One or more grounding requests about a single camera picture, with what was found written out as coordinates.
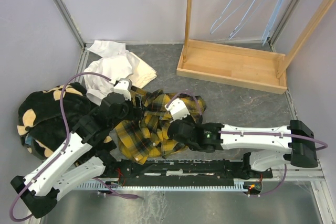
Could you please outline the wooden clothes rack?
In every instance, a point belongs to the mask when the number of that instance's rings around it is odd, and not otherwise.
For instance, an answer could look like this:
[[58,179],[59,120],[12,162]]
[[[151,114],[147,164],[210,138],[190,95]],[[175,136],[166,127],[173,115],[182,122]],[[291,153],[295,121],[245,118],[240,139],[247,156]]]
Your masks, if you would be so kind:
[[190,39],[192,0],[187,0],[184,45],[176,74],[283,94],[286,70],[335,0],[323,0],[287,55]]

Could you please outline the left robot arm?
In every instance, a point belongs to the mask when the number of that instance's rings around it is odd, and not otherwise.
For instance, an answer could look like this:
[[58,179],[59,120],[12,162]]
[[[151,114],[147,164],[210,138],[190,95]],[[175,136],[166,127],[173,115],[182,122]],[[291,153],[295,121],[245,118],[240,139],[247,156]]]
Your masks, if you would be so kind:
[[109,132],[124,120],[143,118],[143,104],[120,92],[112,92],[100,106],[84,115],[67,130],[66,139],[39,167],[26,176],[15,176],[10,184],[30,215],[41,218],[83,182],[110,177],[116,171],[116,159],[100,147]]

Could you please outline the white shirt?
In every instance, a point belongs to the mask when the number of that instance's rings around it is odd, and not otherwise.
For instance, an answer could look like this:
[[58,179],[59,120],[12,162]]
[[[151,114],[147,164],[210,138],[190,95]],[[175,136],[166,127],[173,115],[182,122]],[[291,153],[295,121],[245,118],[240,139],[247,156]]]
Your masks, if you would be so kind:
[[101,104],[120,79],[129,79],[133,86],[143,88],[157,77],[157,72],[128,51],[125,43],[96,40],[87,50],[100,57],[88,65],[83,76],[87,97],[96,105]]

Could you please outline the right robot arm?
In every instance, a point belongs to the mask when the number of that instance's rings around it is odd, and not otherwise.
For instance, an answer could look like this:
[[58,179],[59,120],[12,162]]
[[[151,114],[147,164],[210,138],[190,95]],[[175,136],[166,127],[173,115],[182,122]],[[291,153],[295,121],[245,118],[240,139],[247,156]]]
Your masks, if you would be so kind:
[[241,164],[241,172],[246,177],[254,177],[279,165],[318,166],[314,134],[299,120],[278,127],[248,128],[219,123],[197,124],[182,119],[171,123],[167,135],[198,152],[250,149]]

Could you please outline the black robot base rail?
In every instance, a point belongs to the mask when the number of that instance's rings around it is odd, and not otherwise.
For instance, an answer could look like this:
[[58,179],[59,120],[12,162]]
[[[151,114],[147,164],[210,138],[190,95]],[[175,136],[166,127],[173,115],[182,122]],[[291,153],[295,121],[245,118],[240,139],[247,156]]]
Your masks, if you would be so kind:
[[147,161],[140,165],[123,159],[106,170],[102,178],[121,180],[124,186],[232,186],[234,179],[273,178],[270,168],[254,171],[247,164],[248,154],[239,161],[217,160],[171,160]]

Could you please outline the yellow plaid shirt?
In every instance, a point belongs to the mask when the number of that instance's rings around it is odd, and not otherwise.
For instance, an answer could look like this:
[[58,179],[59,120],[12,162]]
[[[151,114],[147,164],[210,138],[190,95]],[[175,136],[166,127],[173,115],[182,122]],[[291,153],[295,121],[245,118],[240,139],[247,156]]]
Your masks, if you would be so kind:
[[187,150],[185,144],[168,137],[167,131],[172,121],[165,105],[176,95],[162,89],[148,92],[131,88],[131,95],[141,97],[145,107],[144,117],[138,121],[123,121],[114,129],[118,136],[120,152],[128,159],[143,165],[148,158],[162,157]]

